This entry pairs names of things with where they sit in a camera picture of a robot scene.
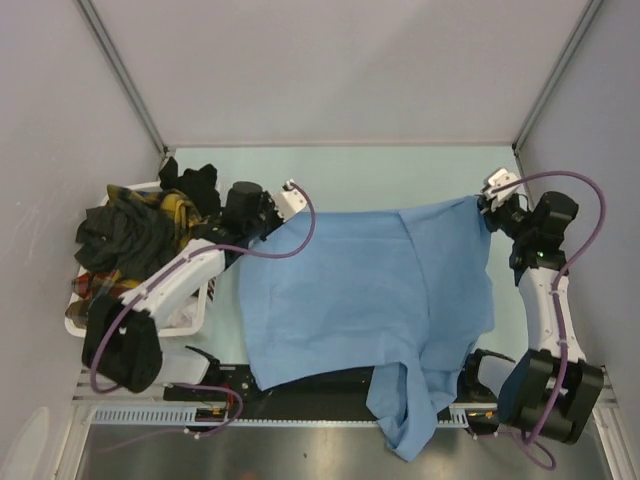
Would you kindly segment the light blue long sleeve shirt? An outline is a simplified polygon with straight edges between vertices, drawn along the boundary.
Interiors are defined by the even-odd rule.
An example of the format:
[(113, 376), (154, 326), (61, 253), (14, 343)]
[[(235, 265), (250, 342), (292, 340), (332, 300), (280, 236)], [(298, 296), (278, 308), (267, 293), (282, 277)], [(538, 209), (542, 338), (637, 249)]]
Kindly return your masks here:
[(297, 215), (240, 263), (257, 385), (369, 367), (367, 408), (388, 447), (415, 459), (456, 399), (467, 355), (494, 326), (490, 244), (472, 196)]

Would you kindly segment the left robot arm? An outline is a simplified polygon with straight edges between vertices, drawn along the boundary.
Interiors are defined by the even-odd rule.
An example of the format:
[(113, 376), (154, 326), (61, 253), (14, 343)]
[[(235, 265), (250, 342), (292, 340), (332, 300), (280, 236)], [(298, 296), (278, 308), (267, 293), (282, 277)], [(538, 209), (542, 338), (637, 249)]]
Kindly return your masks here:
[(197, 227), (174, 259), (133, 290), (95, 300), (82, 351), (91, 388), (99, 394), (120, 388), (141, 393), (155, 383), (185, 384), (199, 399), (214, 397), (221, 376), (211, 369), (212, 356), (172, 346), (161, 332), (192, 294), (307, 205), (293, 181), (276, 193), (236, 182), (220, 212)]

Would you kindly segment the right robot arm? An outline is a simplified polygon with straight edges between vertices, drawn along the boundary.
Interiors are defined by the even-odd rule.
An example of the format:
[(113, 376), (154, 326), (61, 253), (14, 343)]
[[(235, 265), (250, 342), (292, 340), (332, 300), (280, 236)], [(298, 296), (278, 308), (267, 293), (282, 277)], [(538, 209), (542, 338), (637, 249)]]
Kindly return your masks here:
[(581, 436), (604, 386), (601, 368), (587, 362), (571, 323), (565, 231), (579, 206), (550, 191), (534, 209), (516, 194), (483, 194), (478, 208), (490, 232), (513, 242), (509, 266), (525, 307), (528, 348), (518, 361), (486, 349), (468, 355), (460, 393), (494, 401), (500, 424), (564, 444)]

